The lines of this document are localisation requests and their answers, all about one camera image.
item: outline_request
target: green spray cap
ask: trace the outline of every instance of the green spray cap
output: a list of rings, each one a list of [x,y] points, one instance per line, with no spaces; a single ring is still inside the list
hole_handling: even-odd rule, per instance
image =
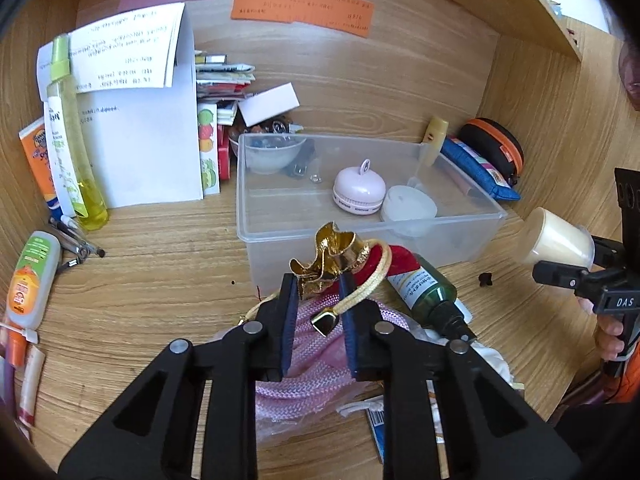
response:
[[[53,40],[53,49],[51,52],[51,81],[62,79],[70,73],[69,36],[68,34],[60,34]]]

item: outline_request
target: clear plastic storage box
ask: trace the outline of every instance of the clear plastic storage box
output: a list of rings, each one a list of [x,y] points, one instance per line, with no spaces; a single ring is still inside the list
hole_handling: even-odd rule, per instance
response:
[[[477,258],[507,214],[443,155],[432,166],[419,164],[428,149],[367,137],[240,136],[238,237],[246,243],[251,277],[261,293],[280,286],[290,259],[314,259],[314,235],[331,221],[361,238],[402,245],[436,267]],[[436,218],[384,222],[380,212],[357,216],[340,209],[333,198],[336,175],[366,158],[387,189],[411,186],[429,195],[438,207]]]

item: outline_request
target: yellow bottle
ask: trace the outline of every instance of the yellow bottle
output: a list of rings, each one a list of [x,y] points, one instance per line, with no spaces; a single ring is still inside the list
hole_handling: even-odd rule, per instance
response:
[[[109,212],[95,183],[82,138],[76,80],[69,67],[69,37],[66,34],[53,40],[47,104],[55,152],[79,222],[89,231],[100,229],[107,223]]]

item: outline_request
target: gold ribbon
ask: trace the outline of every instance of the gold ribbon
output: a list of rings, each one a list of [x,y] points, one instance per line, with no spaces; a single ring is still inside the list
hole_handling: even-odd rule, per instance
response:
[[[307,266],[295,258],[289,263],[298,278],[298,295],[306,300],[327,290],[343,272],[358,272],[370,252],[356,233],[338,231],[334,222],[323,225],[316,233],[316,259]]]

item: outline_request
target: blue pouch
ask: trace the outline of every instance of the blue pouch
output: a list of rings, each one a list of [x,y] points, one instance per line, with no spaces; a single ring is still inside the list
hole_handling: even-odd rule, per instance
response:
[[[442,154],[476,181],[495,200],[520,200],[520,195],[491,163],[459,139],[447,137]]]

